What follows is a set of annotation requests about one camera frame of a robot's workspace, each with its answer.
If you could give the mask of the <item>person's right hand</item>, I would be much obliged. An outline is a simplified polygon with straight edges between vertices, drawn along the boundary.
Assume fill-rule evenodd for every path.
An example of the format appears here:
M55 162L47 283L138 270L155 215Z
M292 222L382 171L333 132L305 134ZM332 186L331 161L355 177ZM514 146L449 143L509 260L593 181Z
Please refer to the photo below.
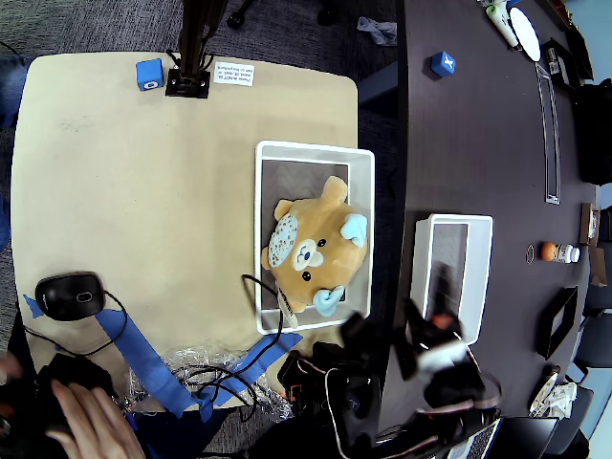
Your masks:
M51 386L71 432L49 429L46 436L59 442L68 458L145 458L134 430L101 387L57 380Z

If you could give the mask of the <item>person's left hand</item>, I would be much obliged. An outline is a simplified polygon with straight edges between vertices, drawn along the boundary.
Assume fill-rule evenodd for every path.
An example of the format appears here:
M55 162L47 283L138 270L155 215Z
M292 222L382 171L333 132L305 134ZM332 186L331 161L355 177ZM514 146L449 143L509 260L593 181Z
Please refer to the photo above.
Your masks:
M7 353L0 358L0 384L6 385L13 380L21 379L23 368L16 356Z

